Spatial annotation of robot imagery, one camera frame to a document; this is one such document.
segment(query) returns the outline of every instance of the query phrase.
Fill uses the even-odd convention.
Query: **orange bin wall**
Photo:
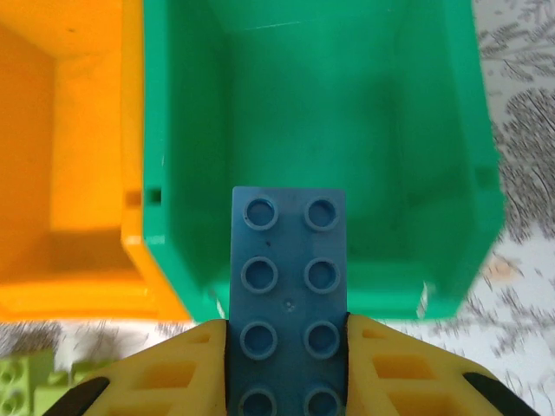
[[[2,321],[187,318],[140,249],[140,3],[125,2],[127,85],[121,0],[0,2]],[[122,87],[139,98],[123,112]]]

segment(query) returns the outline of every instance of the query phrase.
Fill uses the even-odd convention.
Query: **blue duplo brick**
[[[344,413],[344,192],[233,189],[231,416]]]

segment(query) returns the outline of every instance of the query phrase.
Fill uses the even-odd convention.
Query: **table surface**
[[[555,0],[473,0],[506,230],[457,318],[387,322],[490,368],[542,416],[555,416]],[[56,365],[123,358],[192,323],[0,325],[0,355],[56,350]]]

